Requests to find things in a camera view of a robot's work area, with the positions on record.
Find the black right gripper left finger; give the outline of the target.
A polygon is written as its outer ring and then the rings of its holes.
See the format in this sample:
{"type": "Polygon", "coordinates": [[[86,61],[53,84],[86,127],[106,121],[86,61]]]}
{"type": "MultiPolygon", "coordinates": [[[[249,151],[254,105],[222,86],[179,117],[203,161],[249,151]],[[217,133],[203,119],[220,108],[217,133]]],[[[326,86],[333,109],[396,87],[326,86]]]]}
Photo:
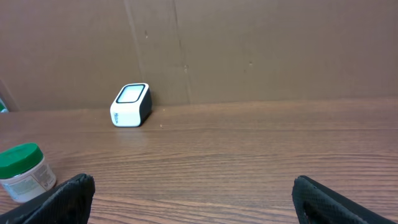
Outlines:
{"type": "Polygon", "coordinates": [[[5,224],[87,224],[95,194],[94,178],[78,174],[1,215],[5,224]]]}

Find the green lid jar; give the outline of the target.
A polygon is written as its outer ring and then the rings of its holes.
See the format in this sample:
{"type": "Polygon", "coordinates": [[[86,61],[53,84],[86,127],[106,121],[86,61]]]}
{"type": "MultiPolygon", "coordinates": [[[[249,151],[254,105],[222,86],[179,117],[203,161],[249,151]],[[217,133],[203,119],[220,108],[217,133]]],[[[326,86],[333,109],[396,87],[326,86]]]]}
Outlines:
{"type": "Polygon", "coordinates": [[[1,153],[1,185],[13,201],[25,203],[51,190],[57,178],[33,142],[1,153]]]}

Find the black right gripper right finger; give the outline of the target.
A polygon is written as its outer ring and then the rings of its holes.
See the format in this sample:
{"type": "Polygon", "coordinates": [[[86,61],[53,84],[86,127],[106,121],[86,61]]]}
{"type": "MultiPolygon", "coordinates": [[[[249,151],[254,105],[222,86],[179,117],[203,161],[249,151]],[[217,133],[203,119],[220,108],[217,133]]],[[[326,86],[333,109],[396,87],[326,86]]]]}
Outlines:
{"type": "Polygon", "coordinates": [[[292,200],[300,224],[396,224],[305,175],[294,180],[292,200]]]}

